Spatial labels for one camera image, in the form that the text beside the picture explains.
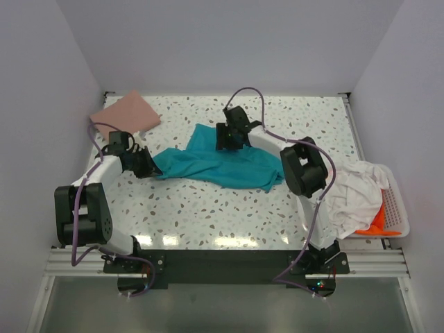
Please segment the teal t shirt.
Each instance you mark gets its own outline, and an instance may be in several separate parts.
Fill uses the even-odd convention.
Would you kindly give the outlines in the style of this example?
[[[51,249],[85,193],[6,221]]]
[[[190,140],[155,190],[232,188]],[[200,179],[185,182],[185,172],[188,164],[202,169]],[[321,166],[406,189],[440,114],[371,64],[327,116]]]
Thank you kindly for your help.
[[[216,129],[197,124],[184,150],[167,148],[153,157],[160,179],[187,178],[231,189],[269,191],[284,181],[280,159],[259,148],[216,150]]]

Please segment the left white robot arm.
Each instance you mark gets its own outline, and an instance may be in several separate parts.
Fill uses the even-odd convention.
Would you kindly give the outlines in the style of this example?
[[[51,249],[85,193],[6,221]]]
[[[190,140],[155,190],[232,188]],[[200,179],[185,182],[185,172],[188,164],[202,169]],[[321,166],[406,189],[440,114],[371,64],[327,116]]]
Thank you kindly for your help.
[[[138,271],[144,256],[137,251],[137,240],[113,226],[106,192],[114,181],[129,171],[138,179],[161,176],[138,135],[109,132],[109,141],[96,155],[93,165],[75,182],[54,192],[58,241],[77,248],[90,246],[120,255],[119,263],[128,272]]]

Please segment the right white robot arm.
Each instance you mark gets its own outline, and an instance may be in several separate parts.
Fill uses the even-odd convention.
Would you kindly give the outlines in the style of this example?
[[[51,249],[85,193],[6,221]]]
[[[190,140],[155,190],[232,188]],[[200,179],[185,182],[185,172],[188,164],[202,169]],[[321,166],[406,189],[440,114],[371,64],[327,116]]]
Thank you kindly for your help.
[[[233,151],[249,146],[280,158],[285,182],[299,197],[309,227],[309,265],[316,272],[326,272],[340,253],[323,202],[332,186],[327,183],[328,170],[323,160],[327,154],[311,137],[285,139],[271,133],[260,121],[250,121],[239,106],[224,108],[223,113],[225,122],[216,125],[216,149]]]

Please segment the folded pink t shirt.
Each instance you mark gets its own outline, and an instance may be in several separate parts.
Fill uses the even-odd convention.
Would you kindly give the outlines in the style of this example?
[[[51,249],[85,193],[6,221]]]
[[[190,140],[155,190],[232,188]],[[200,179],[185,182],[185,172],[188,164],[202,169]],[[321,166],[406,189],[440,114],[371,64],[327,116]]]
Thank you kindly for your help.
[[[106,123],[131,134],[150,130],[161,122],[159,114],[135,90],[92,114],[90,119],[93,123]]]

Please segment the white t shirt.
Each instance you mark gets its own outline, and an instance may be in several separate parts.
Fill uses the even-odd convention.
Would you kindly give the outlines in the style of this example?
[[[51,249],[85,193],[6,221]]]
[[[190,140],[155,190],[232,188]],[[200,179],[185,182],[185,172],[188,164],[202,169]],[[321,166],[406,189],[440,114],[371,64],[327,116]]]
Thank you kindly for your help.
[[[336,165],[336,179],[325,202],[337,238],[345,239],[360,228],[358,200],[363,197],[378,199],[381,189],[389,189],[389,181],[378,165],[365,161]]]

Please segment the orange t shirt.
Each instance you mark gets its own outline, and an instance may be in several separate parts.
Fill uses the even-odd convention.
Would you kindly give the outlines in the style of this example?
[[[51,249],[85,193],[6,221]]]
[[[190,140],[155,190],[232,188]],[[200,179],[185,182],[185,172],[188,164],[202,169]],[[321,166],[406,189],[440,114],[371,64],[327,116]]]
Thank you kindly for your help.
[[[355,234],[377,236],[383,235],[385,224],[384,190],[381,189],[378,199],[363,197],[358,200],[359,226]]]

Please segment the white plastic basket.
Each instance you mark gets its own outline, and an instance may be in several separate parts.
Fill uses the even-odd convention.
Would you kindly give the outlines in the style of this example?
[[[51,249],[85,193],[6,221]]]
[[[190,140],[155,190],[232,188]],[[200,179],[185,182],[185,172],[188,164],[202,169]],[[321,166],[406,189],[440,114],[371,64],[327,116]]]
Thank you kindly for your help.
[[[348,238],[402,238],[406,237],[410,232],[410,225],[408,215],[398,184],[393,176],[392,171],[383,164],[378,164],[378,167],[386,174],[389,183],[389,189],[382,192],[384,204],[384,225],[381,231],[369,232],[355,232],[348,236]]]

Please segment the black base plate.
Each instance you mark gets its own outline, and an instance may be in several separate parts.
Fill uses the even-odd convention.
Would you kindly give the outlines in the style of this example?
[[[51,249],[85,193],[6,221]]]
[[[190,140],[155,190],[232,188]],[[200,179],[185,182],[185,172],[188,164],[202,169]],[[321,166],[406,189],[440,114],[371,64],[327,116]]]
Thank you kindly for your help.
[[[103,271],[117,275],[117,288],[130,296],[172,284],[268,285],[283,283],[330,296],[336,277],[350,273],[339,253],[322,264],[297,250],[140,250],[136,258],[102,255]]]

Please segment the aluminium front rail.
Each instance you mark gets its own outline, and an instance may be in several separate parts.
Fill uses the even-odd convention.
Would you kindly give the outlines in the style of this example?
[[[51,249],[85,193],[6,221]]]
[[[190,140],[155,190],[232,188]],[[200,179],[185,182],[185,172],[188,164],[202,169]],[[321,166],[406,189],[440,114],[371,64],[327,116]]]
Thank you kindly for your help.
[[[192,278],[226,274],[232,278],[274,278],[285,269],[290,276],[310,278],[344,276],[352,278],[407,278],[409,269],[401,250],[346,250],[324,266],[296,260],[296,250],[145,250],[147,262],[160,275],[180,274]],[[67,249],[53,249],[44,270],[54,277],[92,277],[109,274],[135,277],[146,270],[147,263],[134,259],[118,259],[91,252],[77,266],[72,266]]]

